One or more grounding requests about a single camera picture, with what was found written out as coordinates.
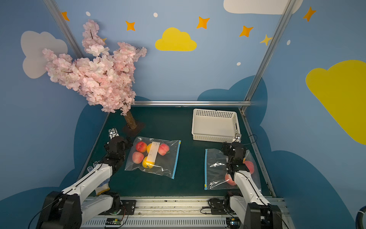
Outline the pink peach large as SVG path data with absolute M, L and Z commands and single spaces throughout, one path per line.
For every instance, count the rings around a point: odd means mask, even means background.
M 249 173 L 253 174 L 255 172 L 255 168 L 254 168 L 254 164 L 253 162 L 246 160 L 244 161 L 244 164 L 246 165 L 246 167 L 249 169 Z

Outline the pink peach with leaf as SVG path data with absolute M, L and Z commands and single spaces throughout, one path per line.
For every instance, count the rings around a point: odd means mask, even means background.
M 231 175 L 226 173 L 225 175 L 225 181 L 228 185 L 230 186 L 236 186 L 236 183 L 234 182 L 234 180 L 232 179 Z

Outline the yellow peach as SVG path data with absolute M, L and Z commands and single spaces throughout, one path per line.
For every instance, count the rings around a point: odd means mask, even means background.
M 142 165 L 145 169 L 152 169 L 154 167 L 154 162 L 150 162 L 147 160 L 147 157 L 145 157 L 142 161 Z
M 151 143 L 147 145 L 147 147 L 146 147 L 146 151 L 147 151 L 147 153 L 149 153 L 149 152 L 150 152 L 151 146 L 152 146 L 152 144 L 151 144 Z

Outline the clear zip-top bag blue zipper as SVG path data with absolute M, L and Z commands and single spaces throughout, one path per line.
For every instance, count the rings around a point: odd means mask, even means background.
M 251 177 L 257 187 L 261 189 L 260 175 L 250 150 L 246 150 L 245 157 L 245 161 L 253 162 L 255 172 L 251 174 Z M 228 157 L 222 151 L 214 148 L 205 150 L 205 190 L 238 189 L 237 185 L 230 186 L 225 181 L 227 161 Z

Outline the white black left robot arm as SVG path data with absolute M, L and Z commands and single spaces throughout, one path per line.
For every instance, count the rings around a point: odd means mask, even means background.
M 107 192 L 92 201 L 86 198 L 123 165 L 125 152 L 132 147 L 130 137 L 113 137 L 106 145 L 107 154 L 92 171 L 64 190 L 48 194 L 39 216 L 37 229 L 78 229 L 105 211 L 120 212 L 120 195 Z

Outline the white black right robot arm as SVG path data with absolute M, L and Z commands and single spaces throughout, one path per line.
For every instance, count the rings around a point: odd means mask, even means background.
M 240 142 L 224 142 L 222 152 L 228 157 L 228 175 L 240 190 L 239 195 L 229 197 L 229 208 L 240 219 L 244 229 L 282 229 L 287 226 L 282 212 L 272 205 L 255 184 L 247 162 L 247 149 Z

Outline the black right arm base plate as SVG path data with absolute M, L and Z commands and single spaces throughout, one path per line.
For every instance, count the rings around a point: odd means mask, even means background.
M 212 215 L 227 215 L 227 210 L 224 205 L 224 200 L 219 198 L 211 198 L 208 200 L 208 205 Z

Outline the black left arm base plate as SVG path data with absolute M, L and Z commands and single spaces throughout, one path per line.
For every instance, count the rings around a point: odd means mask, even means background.
M 136 209 L 136 200 L 135 199 L 123 199 L 120 201 L 120 208 L 110 209 L 108 211 L 104 211 L 100 213 L 100 215 L 117 215 L 117 216 L 126 216 L 133 215 Z

